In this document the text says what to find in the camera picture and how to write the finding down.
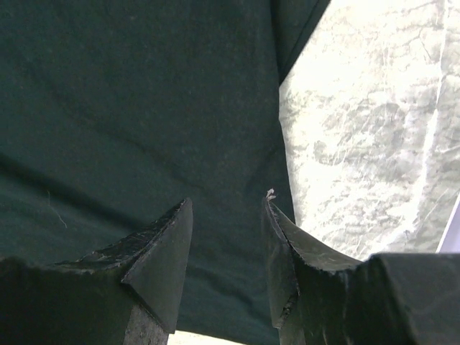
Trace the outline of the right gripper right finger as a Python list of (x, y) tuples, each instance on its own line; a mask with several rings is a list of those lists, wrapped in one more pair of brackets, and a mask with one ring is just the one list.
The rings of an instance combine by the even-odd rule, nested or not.
[(459, 256), (381, 253), (359, 261), (262, 202), (272, 325), (281, 344), (457, 344)]

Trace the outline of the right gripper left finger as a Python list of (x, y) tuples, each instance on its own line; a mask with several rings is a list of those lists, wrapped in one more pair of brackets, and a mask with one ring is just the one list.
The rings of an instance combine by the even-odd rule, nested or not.
[(175, 332), (193, 232), (190, 199), (71, 262), (1, 259), (3, 344), (166, 344)]

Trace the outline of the black t shirt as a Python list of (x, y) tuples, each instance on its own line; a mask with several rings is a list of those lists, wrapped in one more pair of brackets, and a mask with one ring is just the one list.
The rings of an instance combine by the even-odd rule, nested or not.
[(327, 1), (3, 1), (1, 254), (49, 264), (184, 198), (178, 328), (276, 344), (260, 206), (293, 214), (279, 88)]

